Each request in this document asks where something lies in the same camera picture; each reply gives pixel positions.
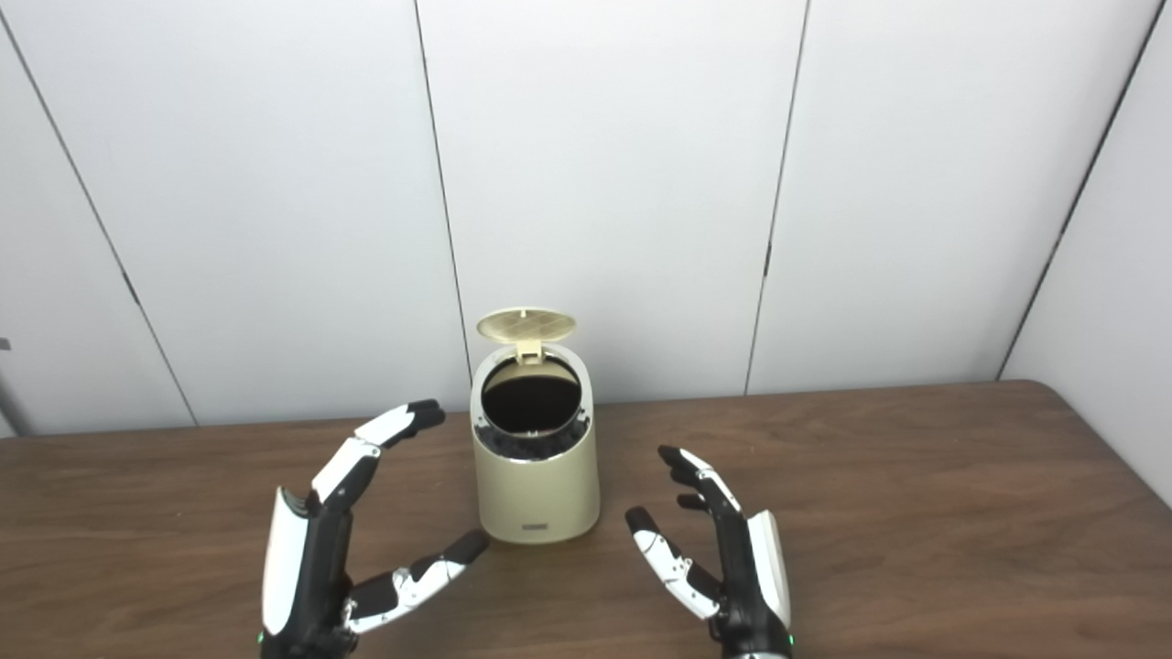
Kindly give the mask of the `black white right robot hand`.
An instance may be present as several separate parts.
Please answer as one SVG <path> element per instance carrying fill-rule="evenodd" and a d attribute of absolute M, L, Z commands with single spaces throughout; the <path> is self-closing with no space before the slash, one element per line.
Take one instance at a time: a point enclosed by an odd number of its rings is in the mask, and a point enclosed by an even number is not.
<path fill-rule="evenodd" d="M 663 587 L 706 621 L 724 658 L 791 658 L 792 603 L 774 512 L 747 514 L 706 460 L 670 444 L 657 447 L 674 482 L 690 487 L 677 507 L 714 522 L 722 575 L 687 557 L 643 507 L 624 515 L 638 550 Z"/>

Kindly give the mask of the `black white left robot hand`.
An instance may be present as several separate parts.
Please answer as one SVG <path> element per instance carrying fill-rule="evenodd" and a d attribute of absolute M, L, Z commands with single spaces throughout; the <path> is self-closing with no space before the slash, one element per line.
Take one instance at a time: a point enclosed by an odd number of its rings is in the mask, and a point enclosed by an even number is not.
<path fill-rule="evenodd" d="M 347 658 L 361 636 L 431 600 L 488 549 L 488 534 L 472 530 L 410 566 L 366 580 L 347 573 L 353 509 L 381 456 L 444 421 L 434 399 L 398 405 L 352 432 L 307 495 L 277 488 L 261 579 L 264 658 Z"/>

